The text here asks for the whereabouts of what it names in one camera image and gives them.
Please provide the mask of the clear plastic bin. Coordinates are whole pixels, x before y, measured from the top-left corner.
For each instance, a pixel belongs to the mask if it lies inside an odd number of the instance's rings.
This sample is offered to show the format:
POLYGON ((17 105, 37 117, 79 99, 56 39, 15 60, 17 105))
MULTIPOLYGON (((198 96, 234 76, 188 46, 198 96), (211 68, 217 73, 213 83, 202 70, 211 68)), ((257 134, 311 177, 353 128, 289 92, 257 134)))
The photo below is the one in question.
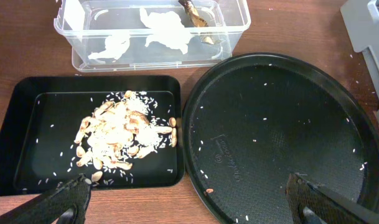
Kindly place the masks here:
POLYGON ((62 1, 54 19, 80 72, 209 67, 250 25, 244 0, 62 1))

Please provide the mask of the pile of food scraps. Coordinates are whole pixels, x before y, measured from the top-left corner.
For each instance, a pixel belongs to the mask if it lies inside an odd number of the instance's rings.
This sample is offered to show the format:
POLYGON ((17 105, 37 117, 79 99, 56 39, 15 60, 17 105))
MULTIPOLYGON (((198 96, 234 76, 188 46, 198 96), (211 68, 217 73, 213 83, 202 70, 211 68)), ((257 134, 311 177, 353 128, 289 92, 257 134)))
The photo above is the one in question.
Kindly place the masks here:
POLYGON ((159 148, 177 145, 176 119, 153 115, 157 107, 157 100, 146 91, 111 92, 82 119, 74 140, 76 166, 94 166, 93 186, 106 172, 118 170, 121 177, 131 179, 126 175, 134 166, 129 159, 144 159, 159 148))

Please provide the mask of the round black tray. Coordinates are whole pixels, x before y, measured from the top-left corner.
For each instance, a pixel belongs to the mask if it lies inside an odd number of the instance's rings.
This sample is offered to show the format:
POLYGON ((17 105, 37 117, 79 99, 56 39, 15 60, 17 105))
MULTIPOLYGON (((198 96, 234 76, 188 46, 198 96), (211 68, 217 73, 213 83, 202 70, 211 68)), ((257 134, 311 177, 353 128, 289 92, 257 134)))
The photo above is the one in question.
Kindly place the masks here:
POLYGON ((291 223, 289 175, 379 213, 379 135, 355 98, 302 60, 244 54, 207 71, 182 119, 185 163, 221 223, 291 223))

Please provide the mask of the rectangular black tray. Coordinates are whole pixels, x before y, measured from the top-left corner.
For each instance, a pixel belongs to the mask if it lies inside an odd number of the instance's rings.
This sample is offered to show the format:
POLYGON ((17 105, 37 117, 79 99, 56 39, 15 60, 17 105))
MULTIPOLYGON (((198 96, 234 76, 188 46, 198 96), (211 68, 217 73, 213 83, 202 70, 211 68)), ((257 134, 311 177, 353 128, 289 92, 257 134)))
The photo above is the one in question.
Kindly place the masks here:
POLYGON ((160 126, 180 118, 180 85, 169 76, 30 77, 12 94, 0 131, 0 196, 41 194, 93 164, 77 166, 75 136, 83 118, 128 90, 160 126))

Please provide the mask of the small crumpled white tissue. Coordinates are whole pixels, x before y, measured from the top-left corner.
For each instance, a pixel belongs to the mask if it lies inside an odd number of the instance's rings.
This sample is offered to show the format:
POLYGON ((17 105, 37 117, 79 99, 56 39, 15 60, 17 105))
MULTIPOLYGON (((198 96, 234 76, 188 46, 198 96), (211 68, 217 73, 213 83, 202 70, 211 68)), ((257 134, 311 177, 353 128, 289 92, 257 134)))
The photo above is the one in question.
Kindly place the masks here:
POLYGON ((105 49, 101 52, 93 52, 88 58, 91 60, 100 58, 113 58, 118 60, 130 46, 129 34, 110 35, 105 39, 105 49))

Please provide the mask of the grey dishwasher rack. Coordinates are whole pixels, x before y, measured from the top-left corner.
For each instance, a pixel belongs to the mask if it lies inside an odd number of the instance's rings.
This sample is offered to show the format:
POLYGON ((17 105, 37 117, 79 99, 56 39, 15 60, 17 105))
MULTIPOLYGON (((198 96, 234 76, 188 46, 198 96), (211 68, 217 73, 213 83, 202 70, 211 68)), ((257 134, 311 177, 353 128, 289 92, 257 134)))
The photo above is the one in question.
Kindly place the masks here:
MULTIPOLYGON (((379 0, 348 0, 340 11, 353 50, 362 53, 379 100, 379 0)), ((379 125, 379 109, 376 117, 379 125)))

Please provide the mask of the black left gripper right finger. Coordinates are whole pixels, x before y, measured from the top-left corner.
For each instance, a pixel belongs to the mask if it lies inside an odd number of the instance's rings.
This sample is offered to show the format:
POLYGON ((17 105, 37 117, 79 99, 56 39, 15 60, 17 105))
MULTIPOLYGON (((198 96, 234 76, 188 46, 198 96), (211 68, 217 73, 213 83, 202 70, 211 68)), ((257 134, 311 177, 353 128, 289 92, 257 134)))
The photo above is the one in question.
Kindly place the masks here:
POLYGON ((322 184, 291 173, 285 195, 294 223, 379 224, 379 214, 348 200, 322 184))

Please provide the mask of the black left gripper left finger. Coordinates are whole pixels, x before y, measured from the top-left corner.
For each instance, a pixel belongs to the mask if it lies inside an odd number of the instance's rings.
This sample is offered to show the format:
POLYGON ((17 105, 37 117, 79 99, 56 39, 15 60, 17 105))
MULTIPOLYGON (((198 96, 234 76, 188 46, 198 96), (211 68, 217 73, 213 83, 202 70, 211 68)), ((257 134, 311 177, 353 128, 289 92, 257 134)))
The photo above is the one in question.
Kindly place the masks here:
POLYGON ((84 223, 90 198, 91 180, 80 174, 0 215, 0 223, 84 223))

